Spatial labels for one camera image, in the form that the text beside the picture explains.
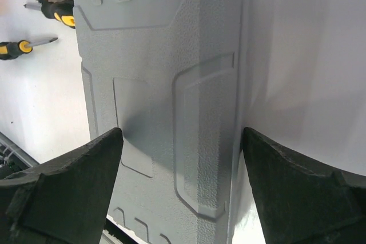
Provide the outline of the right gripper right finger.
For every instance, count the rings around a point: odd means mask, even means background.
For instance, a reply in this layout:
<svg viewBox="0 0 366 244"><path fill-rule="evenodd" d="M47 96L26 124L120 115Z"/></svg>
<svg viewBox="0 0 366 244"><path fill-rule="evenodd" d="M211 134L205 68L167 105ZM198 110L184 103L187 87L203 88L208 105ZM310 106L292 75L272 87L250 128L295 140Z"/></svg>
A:
<svg viewBox="0 0 366 244"><path fill-rule="evenodd" d="M246 127L242 149L266 243L365 243L365 176Z"/></svg>

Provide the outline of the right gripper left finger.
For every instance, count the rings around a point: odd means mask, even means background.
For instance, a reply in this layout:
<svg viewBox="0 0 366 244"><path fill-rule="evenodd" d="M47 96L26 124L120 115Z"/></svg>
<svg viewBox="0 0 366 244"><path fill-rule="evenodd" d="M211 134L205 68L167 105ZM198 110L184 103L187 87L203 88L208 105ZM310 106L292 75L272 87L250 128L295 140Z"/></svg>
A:
<svg viewBox="0 0 366 244"><path fill-rule="evenodd" d="M113 128L1 180L1 243L99 243L123 148Z"/></svg>

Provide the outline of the grey plastic tool case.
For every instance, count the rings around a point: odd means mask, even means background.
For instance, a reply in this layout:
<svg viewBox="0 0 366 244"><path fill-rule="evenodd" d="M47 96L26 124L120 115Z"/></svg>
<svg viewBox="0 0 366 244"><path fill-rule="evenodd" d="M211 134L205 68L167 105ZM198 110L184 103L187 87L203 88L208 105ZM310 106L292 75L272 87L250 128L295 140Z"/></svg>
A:
<svg viewBox="0 0 366 244"><path fill-rule="evenodd" d="M230 243L248 0L74 0L91 138L124 145L108 217L147 243Z"/></svg>

